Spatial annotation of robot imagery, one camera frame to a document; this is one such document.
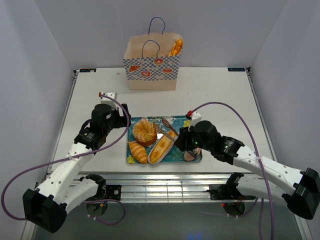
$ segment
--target white wall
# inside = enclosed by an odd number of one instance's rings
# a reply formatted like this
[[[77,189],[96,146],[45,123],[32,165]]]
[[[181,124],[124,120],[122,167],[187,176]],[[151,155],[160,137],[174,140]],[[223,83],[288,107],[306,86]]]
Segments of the white wall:
[[[288,0],[252,65],[278,160],[320,173],[320,1]],[[320,209],[308,221],[320,239]]]
[[[152,17],[184,38],[185,67],[251,66],[286,0],[35,0],[73,70],[123,67]],[[160,32],[157,20],[151,30]]]
[[[17,173],[49,161],[72,83],[72,70],[33,0],[0,1],[0,190]],[[13,182],[5,202],[24,217],[22,195],[46,169]],[[25,221],[0,209],[0,239],[21,238]]]

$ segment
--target blue tray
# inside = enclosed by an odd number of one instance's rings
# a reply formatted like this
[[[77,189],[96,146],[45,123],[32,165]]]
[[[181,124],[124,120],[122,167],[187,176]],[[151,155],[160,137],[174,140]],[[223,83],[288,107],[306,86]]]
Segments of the blue tray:
[[[166,118],[169,123],[173,126],[173,128],[179,133],[179,129],[181,127],[188,127],[190,124],[190,120],[188,120],[185,116],[148,116],[148,117],[132,117],[131,118],[131,127],[129,127],[127,141],[132,142],[135,141],[135,138],[132,134],[132,130],[134,125],[140,121],[141,119],[148,119],[151,123],[157,123],[164,131],[169,131],[166,126],[162,124],[162,118]],[[157,142],[152,144],[151,146],[146,147],[146,154],[149,155],[151,149],[155,146]],[[164,159],[160,162],[162,163],[197,163],[202,160],[202,153],[197,156],[196,159],[192,161],[184,160],[185,152],[180,151],[179,148],[173,146],[170,152],[164,157]],[[126,161],[128,164],[141,164],[138,162],[132,155],[129,148],[129,145],[126,147]]]

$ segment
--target metal frame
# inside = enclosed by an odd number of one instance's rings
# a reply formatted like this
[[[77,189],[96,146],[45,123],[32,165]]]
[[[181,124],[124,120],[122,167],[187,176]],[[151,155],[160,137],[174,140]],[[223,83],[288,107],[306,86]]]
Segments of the metal frame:
[[[266,128],[266,124],[258,103],[257,95],[254,90],[253,82],[250,77],[250,72],[246,68],[246,73],[250,87],[252,90],[253,98],[256,107],[259,112],[260,120],[263,126],[263,130],[267,139],[269,150],[272,158],[278,162],[275,155],[275,151]],[[58,143],[66,119],[66,115],[69,109],[70,101],[73,95],[75,84],[77,81],[79,70],[75,72],[70,95],[67,101],[66,108],[64,110],[61,127],[58,133],[58,138],[54,147],[51,161],[54,160],[57,151]],[[51,165],[48,167],[47,176],[52,172]],[[226,183],[231,173],[217,173],[217,174],[128,174],[128,173],[105,173],[95,172],[107,180],[107,184],[110,185],[122,185],[121,201],[123,203],[214,203],[222,202],[222,200],[210,200],[209,193],[206,190],[209,189],[209,185],[221,185]],[[86,173],[80,173],[74,179],[71,187],[80,182],[81,177],[85,177]],[[303,240],[312,239],[310,230],[307,225],[307,221],[301,217],[295,216],[296,222]],[[31,222],[26,222],[22,240],[30,240],[35,225]]]

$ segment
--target gray floor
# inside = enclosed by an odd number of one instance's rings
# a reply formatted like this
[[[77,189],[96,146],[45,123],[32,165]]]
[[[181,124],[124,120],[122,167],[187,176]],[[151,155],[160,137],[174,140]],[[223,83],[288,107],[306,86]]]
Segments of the gray floor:
[[[285,206],[274,206],[277,240],[300,240],[301,235],[294,215]],[[85,206],[75,208],[62,228],[49,233],[36,227],[33,240],[258,240],[260,204],[243,218],[207,215],[201,211],[223,214],[219,203],[126,204],[124,220],[107,226],[87,218]],[[108,221],[116,220],[122,213],[117,204],[109,204],[103,215]],[[269,204],[264,205],[264,239],[270,238]]]

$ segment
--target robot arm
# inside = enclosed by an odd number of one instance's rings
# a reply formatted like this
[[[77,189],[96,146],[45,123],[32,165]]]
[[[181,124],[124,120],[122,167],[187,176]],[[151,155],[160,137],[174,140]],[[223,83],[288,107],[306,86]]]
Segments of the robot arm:
[[[233,137],[221,136],[209,121],[201,120],[198,112],[194,112],[190,118],[190,126],[180,129],[174,143],[181,151],[201,148],[221,162],[247,169],[263,178],[258,157],[253,150]],[[267,157],[261,157],[261,161],[275,199],[287,203],[294,214],[313,219],[320,202],[319,174],[311,168],[301,171]],[[245,195],[268,198],[264,181],[244,177],[242,173],[232,174],[227,183],[213,190],[212,194],[218,199],[235,199]]]
[[[116,99],[115,92],[104,93]],[[120,116],[119,110],[110,100],[101,98],[101,104],[94,107],[91,119],[81,127],[74,139],[67,157],[53,173],[35,190],[28,189],[23,197],[25,218],[51,233],[56,232],[64,223],[67,214],[84,200],[105,196],[106,180],[95,174],[89,174],[81,183],[69,188],[70,184],[105,142],[112,129],[127,125],[127,118]]]

